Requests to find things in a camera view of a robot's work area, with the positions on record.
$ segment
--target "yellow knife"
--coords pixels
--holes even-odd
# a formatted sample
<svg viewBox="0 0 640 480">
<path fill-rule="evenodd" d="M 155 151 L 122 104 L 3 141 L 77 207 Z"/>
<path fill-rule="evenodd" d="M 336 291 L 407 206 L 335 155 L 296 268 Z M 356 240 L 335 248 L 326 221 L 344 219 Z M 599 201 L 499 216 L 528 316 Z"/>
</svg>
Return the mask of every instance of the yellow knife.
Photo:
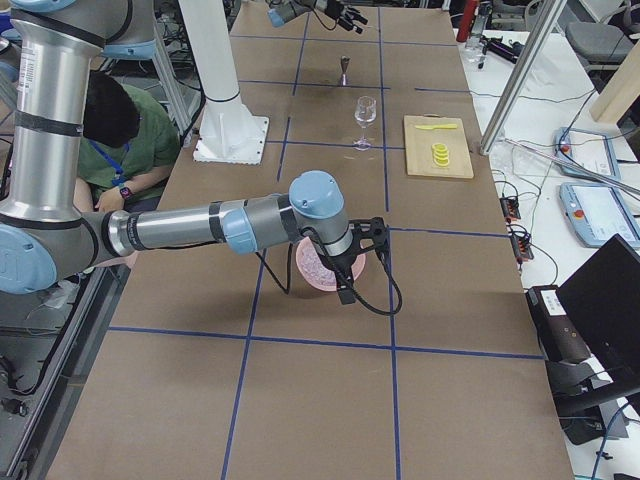
<svg viewBox="0 0 640 480">
<path fill-rule="evenodd" d="M 440 125 L 414 125 L 418 130 L 454 130 L 458 128 L 455 123 L 443 123 Z"/>
</svg>

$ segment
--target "wooden cutting board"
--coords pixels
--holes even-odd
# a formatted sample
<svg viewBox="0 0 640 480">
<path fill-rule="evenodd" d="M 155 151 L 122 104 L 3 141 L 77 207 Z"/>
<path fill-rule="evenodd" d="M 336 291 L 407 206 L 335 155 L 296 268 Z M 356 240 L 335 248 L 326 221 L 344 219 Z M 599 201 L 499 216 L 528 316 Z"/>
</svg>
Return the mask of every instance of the wooden cutting board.
<svg viewBox="0 0 640 480">
<path fill-rule="evenodd" d="M 455 129 L 421 130 L 416 125 L 456 124 Z M 469 147 L 459 118 L 405 115 L 404 143 L 407 174 L 425 177 L 473 178 Z M 433 160 L 432 145 L 445 144 L 449 150 L 449 165 L 440 166 Z"/>
</svg>

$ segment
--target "wine glass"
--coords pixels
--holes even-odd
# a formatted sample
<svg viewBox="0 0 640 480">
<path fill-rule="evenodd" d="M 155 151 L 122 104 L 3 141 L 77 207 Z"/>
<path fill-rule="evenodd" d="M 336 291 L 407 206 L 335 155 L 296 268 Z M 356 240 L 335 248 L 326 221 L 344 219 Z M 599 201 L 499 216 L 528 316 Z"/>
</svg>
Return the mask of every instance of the wine glass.
<svg viewBox="0 0 640 480">
<path fill-rule="evenodd" d="M 358 98 L 354 116 L 358 125 L 362 127 L 362 135 L 353 145 L 356 150 L 368 150 L 371 143 L 365 138 L 364 131 L 376 119 L 376 99 L 367 96 Z"/>
</svg>

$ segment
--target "green shirt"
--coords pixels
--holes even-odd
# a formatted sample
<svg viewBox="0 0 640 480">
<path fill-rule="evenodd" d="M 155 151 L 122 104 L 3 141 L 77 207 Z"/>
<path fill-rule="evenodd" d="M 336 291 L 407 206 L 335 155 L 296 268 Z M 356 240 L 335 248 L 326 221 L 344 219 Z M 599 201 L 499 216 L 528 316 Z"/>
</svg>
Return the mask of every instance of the green shirt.
<svg viewBox="0 0 640 480">
<path fill-rule="evenodd" d="M 153 167 L 175 163 L 180 153 L 178 132 L 171 119 L 153 96 L 139 88 L 123 85 L 136 108 L 140 112 L 140 131 L 129 141 L 129 151 L 123 146 L 112 148 L 102 143 L 97 145 L 113 160 L 120 164 L 126 179 L 147 173 Z M 91 186 L 94 201 L 113 188 L 111 180 L 115 168 L 93 148 L 86 138 L 80 142 L 78 176 Z M 151 187 L 135 194 L 128 201 L 138 201 L 162 195 L 164 187 Z"/>
</svg>

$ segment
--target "wooden block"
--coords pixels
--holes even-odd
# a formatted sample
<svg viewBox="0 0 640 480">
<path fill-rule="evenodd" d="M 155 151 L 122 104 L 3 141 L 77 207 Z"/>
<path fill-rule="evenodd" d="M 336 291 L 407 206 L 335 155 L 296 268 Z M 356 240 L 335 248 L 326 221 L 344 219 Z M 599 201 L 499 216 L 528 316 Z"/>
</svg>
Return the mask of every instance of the wooden block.
<svg viewBox="0 0 640 480">
<path fill-rule="evenodd" d="M 631 49 L 618 71 L 590 109 L 596 122 L 617 123 L 640 95 L 640 42 Z"/>
<path fill-rule="evenodd" d="M 446 126 L 423 130 L 420 126 Z M 459 118 L 424 117 L 405 115 L 404 141 L 408 175 L 425 177 L 473 178 L 469 147 Z M 444 144 L 449 151 L 449 164 L 438 165 L 433 158 L 432 146 Z"/>
</svg>

